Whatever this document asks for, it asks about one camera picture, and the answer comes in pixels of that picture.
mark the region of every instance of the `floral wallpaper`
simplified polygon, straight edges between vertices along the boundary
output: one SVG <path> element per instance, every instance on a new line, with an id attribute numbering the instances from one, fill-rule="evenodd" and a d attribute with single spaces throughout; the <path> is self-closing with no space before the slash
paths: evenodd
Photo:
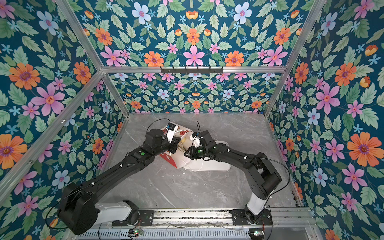
<path id="1" fill-rule="evenodd" d="M 0 0 L 0 39 L 1 180 L 95 70 L 52 1 Z"/>
<path id="2" fill-rule="evenodd" d="M 63 188 L 100 173 L 123 121 L 100 81 L 3 203 L 0 239 L 62 239 L 65 230 L 50 229 L 46 223 L 52 228 L 65 227 L 56 215 Z M 1 143 L 11 137 L 0 135 Z"/>
<path id="3" fill-rule="evenodd" d="M 270 124 L 325 239 L 382 240 L 384 1 L 328 2 Z"/>
<path id="4" fill-rule="evenodd" d="M 262 113 L 280 75 L 116 73 L 111 78 L 133 113 Z"/>
<path id="5" fill-rule="evenodd" d="M 78 4 L 77 17 L 106 66 L 278 66 L 286 63 L 313 1 Z"/>

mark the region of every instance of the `pink flower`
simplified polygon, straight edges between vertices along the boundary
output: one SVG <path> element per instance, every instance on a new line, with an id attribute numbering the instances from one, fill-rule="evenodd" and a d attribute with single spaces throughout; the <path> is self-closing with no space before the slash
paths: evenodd
<path id="1" fill-rule="evenodd" d="M 341 200 L 341 203 L 344 204 L 344 205 L 347 205 L 348 211 L 351 211 L 352 209 L 354 211 L 358 210 L 358 208 L 355 206 L 355 204 L 358 201 L 356 199 L 354 199 L 354 198 L 351 198 L 351 194 L 349 192 L 347 192 L 347 195 L 342 193 L 341 196 L 344 198 L 343 200 Z"/>
<path id="2" fill-rule="evenodd" d="M 100 55 L 102 57 L 108 59 L 107 60 L 108 66 L 112 66 L 113 64 L 115 64 L 116 67 L 120 67 L 121 66 L 120 63 L 126 63 L 127 62 L 124 59 L 119 58 L 120 57 L 120 51 L 119 50 L 114 50 L 112 53 L 112 50 L 108 46 L 105 46 L 104 50 L 106 51 L 106 53 L 101 52 Z"/>
<path id="3" fill-rule="evenodd" d="M 236 75 L 235 75 L 235 78 L 237 79 L 238 78 L 238 80 L 239 81 L 241 81 L 243 78 L 247 78 L 247 73 L 235 73 Z"/>
<path id="4" fill-rule="evenodd" d="M 127 59 L 131 59 L 130 57 L 131 53 L 130 52 L 127 52 L 127 50 L 120 50 L 120 57 L 124 57 L 125 60 Z"/>
<path id="5" fill-rule="evenodd" d="M 103 154 L 104 154 L 104 155 L 100 158 L 100 161 L 103 161 L 103 162 L 104 162 L 104 161 L 107 159 L 110 149 L 111 149 L 111 145 L 108 144 L 108 145 L 107 145 L 107 148 L 106 148 L 106 149 L 103 149 Z"/>
<path id="6" fill-rule="evenodd" d="M 213 83 L 213 82 L 211 81 L 210 83 L 207 84 L 208 89 L 213 90 L 213 89 L 217 88 L 216 84 L 217 84 L 217 83 Z"/>
<path id="7" fill-rule="evenodd" d="M 148 87 L 147 83 L 146 82 L 142 82 L 142 81 L 139 82 L 139 86 L 140 86 L 140 88 L 142 88 L 144 90 L 147 89 L 147 87 Z"/>
<path id="8" fill-rule="evenodd" d="M 320 142 L 316 142 L 314 139 L 312 140 L 312 143 L 310 146 L 312 147 L 311 151 L 315 152 L 316 154 L 319 153 L 319 150 L 321 150 L 321 147 L 319 146 Z"/>
<path id="9" fill-rule="evenodd" d="M 344 182 L 346 184 L 350 184 L 352 182 L 352 187 L 356 191 L 359 190 L 359 184 L 363 187 L 368 186 L 365 180 L 360 178 L 364 175 L 364 170 L 358 169 L 355 172 L 355 167 L 351 163 L 348 165 L 348 169 L 349 171 L 346 168 L 342 169 L 344 175 L 348 176 L 344 178 Z"/>
<path id="10" fill-rule="evenodd" d="M 284 149 L 283 145 L 282 144 L 277 144 L 280 148 L 280 152 L 281 152 L 281 155 L 283 156 L 283 159 L 285 162 L 288 162 L 288 158 L 286 156 L 288 150 L 287 149 Z"/>
<path id="11" fill-rule="evenodd" d="M 292 172 L 296 172 L 296 166 L 294 163 L 291 163 L 291 166 L 289 168 L 292 170 Z"/>
<path id="12" fill-rule="evenodd" d="M 32 209 L 35 209 L 39 206 L 39 204 L 35 203 L 38 199 L 39 197 L 34 197 L 32 199 L 31 195 L 28 195 L 25 199 L 25 202 L 21 202 L 17 205 L 20 208 L 20 212 L 17 216 L 20 217 L 24 213 L 27 216 L 31 215 Z"/>
<path id="13" fill-rule="evenodd" d="M 251 88 L 251 87 L 252 87 L 251 80 L 249 80 L 248 82 L 245 81 L 243 87 L 245 87 L 245 89 L 247 89 L 247 88 Z"/>
<path id="14" fill-rule="evenodd" d="M 91 118 L 91 117 L 93 117 L 95 114 L 94 114 L 94 112 L 95 112 L 95 110 L 94 109 L 92 109 L 92 107 L 87 107 L 87 108 L 85 108 L 85 110 L 86 110 L 86 115 L 89 117 L 89 118 Z"/>
<path id="15" fill-rule="evenodd" d="M 228 80 L 230 73 L 222 73 L 220 75 L 216 76 L 216 79 L 220 79 L 220 82 L 222 83 L 224 80 Z"/>
<path id="16" fill-rule="evenodd" d="M 152 82 L 152 79 L 156 79 L 156 77 L 154 76 L 155 73 L 143 73 L 144 74 L 144 79 L 147 79 Z"/>
<path id="17" fill-rule="evenodd" d="M 15 16 L 11 13 L 15 9 L 11 5 L 6 5 L 6 0 L 0 0 L 0 17 L 5 18 L 8 17 L 15 19 Z"/>
<path id="18" fill-rule="evenodd" d="M 292 115 L 297 118 L 297 116 L 300 114 L 299 113 L 299 108 L 297 108 L 296 106 L 292 109 Z"/>
<path id="19" fill-rule="evenodd" d="M 55 87 L 53 84 L 48 84 L 48 92 L 46 92 L 41 87 L 37 87 L 36 90 L 42 96 L 42 98 L 34 97 L 32 98 L 31 103 L 39 106 L 44 104 L 44 106 L 41 108 L 41 113 L 43 114 L 43 116 L 47 116 L 48 114 L 50 114 L 51 108 L 54 113 L 61 113 L 61 111 L 64 109 L 64 105 L 59 102 L 59 100 L 64 99 L 64 93 L 55 94 Z"/>
<path id="20" fill-rule="evenodd" d="M 60 146 L 59 147 L 59 151 L 61 151 L 61 154 L 65 154 L 65 152 L 70 152 L 70 147 L 72 146 L 72 144 L 70 144 L 68 141 L 65 141 L 65 142 L 61 142 L 60 143 Z"/>
<path id="21" fill-rule="evenodd" d="M 15 187 L 15 190 L 14 190 L 15 194 L 18 195 L 19 193 L 21 193 L 24 186 L 33 187 L 33 181 L 30 179 L 36 177 L 36 175 L 37 175 L 37 171 L 33 171 L 25 175 Z"/>
<path id="22" fill-rule="evenodd" d="M 324 84 L 324 93 L 316 93 L 316 98 L 321 100 L 317 103 L 316 109 L 322 109 L 324 107 L 324 112 L 328 115 L 331 112 L 331 105 L 334 107 L 339 106 L 340 101 L 337 98 L 333 98 L 333 96 L 338 94 L 339 89 L 340 87 L 336 86 L 329 91 L 329 84 Z"/>
<path id="23" fill-rule="evenodd" d="M 345 158 L 344 154 L 342 152 L 340 152 L 341 150 L 344 149 L 344 145 L 343 144 L 336 145 L 336 139 L 332 139 L 331 143 L 332 143 L 332 145 L 329 142 L 325 143 L 325 146 L 328 149 L 330 149 L 325 154 L 327 156 L 331 156 L 332 155 L 333 162 L 337 162 L 337 157 L 339 157 L 340 159 L 344 159 Z"/>
<path id="24" fill-rule="evenodd" d="M 67 86 L 67 85 L 65 85 L 65 84 L 63 83 L 63 79 L 62 79 L 62 78 L 60 78 L 60 79 L 55 78 L 55 81 L 52 82 L 52 84 L 56 86 L 56 87 L 55 87 L 55 90 L 59 90 L 59 89 L 60 89 L 60 91 L 63 91 L 64 88 Z"/>
<path id="25" fill-rule="evenodd" d="M 358 19 L 360 16 L 361 18 L 365 18 L 367 12 L 371 10 L 374 6 L 375 3 L 373 3 L 372 0 L 361 0 L 361 6 L 358 6 L 354 10 L 354 12 L 357 13 L 355 16 L 355 20 Z"/>
<path id="26" fill-rule="evenodd" d="M 93 102 L 93 96 L 94 96 L 95 94 L 93 93 L 93 92 L 90 92 L 89 94 L 88 94 L 88 96 L 85 98 L 85 102 L 87 103 L 88 101 L 91 101 L 91 102 Z"/>
<path id="27" fill-rule="evenodd" d="M 276 48 L 276 52 L 272 49 L 268 50 L 268 58 L 263 60 L 263 63 L 269 63 L 268 66 L 274 66 L 283 64 L 283 61 L 280 58 L 285 57 L 288 52 L 281 52 L 283 50 L 283 45 L 280 45 Z"/>
<path id="28" fill-rule="evenodd" d="M 295 87 L 295 91 L 292 93 L 292 96 L 294 96 L 293 101 L 299 102 L 300 97 L 303 96 L 303 93 L 301 93 L 301 87 Z"/>
<path id="29" fill-rule="evenodd" d="M 324 78 L 317 79 L 317 83 L 314 85 L 316 90 L 318 91 L 319 89 L 323 89 L 323 85 L 325 84 Z"/>
<path id="30" fill-rule="evenodd" d="M 182 84 L 180 80 L 177 83 L 175 83 L 175 89 L 177 88 L 177 90 L 184 89 L 183 86 L 184 84 Z"/>
<path id="31" fill-rule="evenodd" d="M 187 66 L 192 64 L 193 66 L 196 66 L 196 64 L 203 65 L 203 61 L 200 58 L 204 57 L 205 53 L 197 52 L 197 47 L 195 45 L 193 45 L 190 50 L 191 50 L 191 53 L 188 53 L 188 52 L 183 53 L 184 57 L 189 58 L 185 64 Z"/>
<path id="32" fill-rule="evenodd" d="M 349 110 L 347 111 L 348 114 L 352 114 L 352 117 L 355 118 L 356 117 L 356 113 L 361 115 L 362 114 L 362 111 L 360 110 L 362 107 L 364 106 L 364 104 L 360 103 L 358 104 L 358 101 L 355 100 L 353 102 L 353 105 L 352 104 L 348 104 L 348 108 Z"/>
<path id="33" fill-rule="evenodd" d="M 288 90 L 288 92 L 291 90 L 291 87 L 293 87 L 293 77 L 288 77 L 287 80 L 285 80 L 285 90 Z"/>
<path id="34" fill-rule="evenodd" d="M 218 53 L 219 49 L 220 47 L 217 45 L 217 43 L 215 43 L 215 45 L 211 44 L 211 48 L 209 50 L 212 51 L 212 54 L 214 54 L 214 53 Z"/>
<path id="35" fill-rule="evenodd" d="M 172 76 L 172 73 L 160 73 L 161 80 L 167 80 L 167 82 L 170 82 L 171 79 L 175 79 L 175 76 Z"/>
<path id="36" fill-rule="evenodd" d="M 211 3 L 215 2 L 216 5 L 220 4 L 220 0 L 210 0 Z"/>
<path id="37" fill-rule="evenodd" d="M 53 148 L 53 144 L 52 143 L 48 144 L 45 151 L 39 156 L 39 162 L 43 162 L 45 157 L 52 157 L 52 152 L 48 151 L 48 150 L 51 150 L 52 148 Z"/>
<path id="38" fill-rule="evenodd" d="M 103 90 L 103 80 L 100 80 L 96 85 L 96 90 L 99 92 L 100 90 Z"/>
<path id="39" fill-rule="evenodd" d="M 258 55 L 257 58 L 264 59 L 264 57 L 266 57 L 268 55 L 268 51 L 266 51 L 262 48 L 262 50 L 260 52 L 258 52 L 257 55 Z"/>
<path id="40" fill-rule="evenodd" d="M 174 53 L 176 54 L 176 51 L 178 51 L 179 49 L 176 47 L 176 44 L 169 44 L 169 47 L 168 47 L 168 50 L 169 50 L 169 53 Z"/>
<path id="41" fill-rule="evenodd" d="M 163 4 L 166 6 L 168 2 L 173 3 L 173 0 L 163 0 Z"/>
<path id="42" fill-rule="evenodd" d="M 34 106 L 31 102 L 28 103 L 28 106 L 24 105 L 22 106 L 22 109 L 25 111 L 23 112 L 24 116 L 29 115 L 31 119 L 35 118 L 35 115 L 40 115 L 40 113 L 37 111 L 39 109 L 39 106 Z"/>

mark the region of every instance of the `diagonal metal bar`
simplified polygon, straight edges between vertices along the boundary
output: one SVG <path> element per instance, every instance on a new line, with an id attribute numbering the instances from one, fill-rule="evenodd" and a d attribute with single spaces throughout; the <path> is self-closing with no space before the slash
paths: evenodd
<path id="1" fill-rule="evenodd" d="M 89 59 L 92 61 L 96 70 L 99 71 L 103 67 L 99 55 L 96 50 L 93 48 L 91 42 L 89 41 L 87 35 L 85 35 L 84 29 L 81 26 L 78 18 L 76 17 L 71 5 L 67 0 L 56 0 L 56 4 L 59 7 L 60 11 L 63 13 L 65 19 L 70 25 L 72 31 L 75 33 L 77 39 L 79 40 L 81 46 L 84 48 Z"/>
<path id="2" fill-rule="evenodd" d="M 11 191 L 24 177 L 33 163 L 44 152 L 46 146 L 59 133 L 65 122 L 68 121 L 77 108 L 84 102 L 88 94 L 96 87 L 102 78 L 101 71 L 96 72 L 89 82 L 80 90 L 72 101 L 64 108 L 64 110 L 56 117 L 53 123 L 40 135 L 40 137 L 32 144 L 23 157 L 15 164 L 15 166 L 5 175 L 0 182 L 0 206 L 7 199 Z"/>
<path id="3" fill-rule="evenodd" d="M 307 40 L 307 37 L 308 37 L 310 31 L 312 30 L 317 18 L 319 17 L 319 14 L 321 13 L 321 10 L 322 10 L 325 2 L 326 2 L 326 0 L 315 0 L 314 1 L 312 8 L 308 14 L 308 17 L 305 20 L 305 23 L 303 25 L 300 36 L 298 37 L 296 44 L 293 47 L 291 54 L 289 55 L 287 65 L 286 65 L 286 71 L 280 77 L 280 80 L 277 83 L 275 90 L 273 91 L 273 94 L 269 100 L 268 108 L 266 109 L 266 111 L 264 113 L 264 115 L 266 117 L 268 117 L 273 106 L 275 105 L 275 103 L 279 97 L 279 94 L 280 94 L 281 90 L 283 89 L 284 82 L 288 79 L 289 74 L 292 71 L 293 65 L 295 64 L 297 58 L 299 57 L 301 49 L 304 47 L 304 44 Z"/>
<path id="4" fill-rule="evenodd" d="M 185 70 L 185 67 L 164 67 L 164 69 L 176 69 L 176 70 Z M 186 67 L 188 71 L 196 70 L 196 73 L 199 73 L 199 70 L 207 70 L 209 67 Z M 223 67 L 223 72 L 225 73 L 283 73 L 285 72 L 285 66 L 256 66 L 256 67 Z M 160 67 L 103 67 L 104 73 L 161 73 Z"/>
<path id="5" fill-rule="evenodd" d="M 105 85 L 107 86 L 107 88 L 109 89 L 110 93 L 111 93 L 111 96 L 115 99 L 116 101 L 116 104 L 119 106 L 122 114 L 124 115 L 124 117 L 128 117 L 129 115 L 129 112 L 128 112 L 128 109 L 127 107 L 125 106 L 121 96 L 120 96 L 120 93 L 118 92 L 117 88 L 115 87 L 115 85 L 112 83 L 112 79 L 111 77 L 109 76 L 109 74 L 104 74 L 103 76 L 103 80 L 104 80 L 104 83 Z"/>

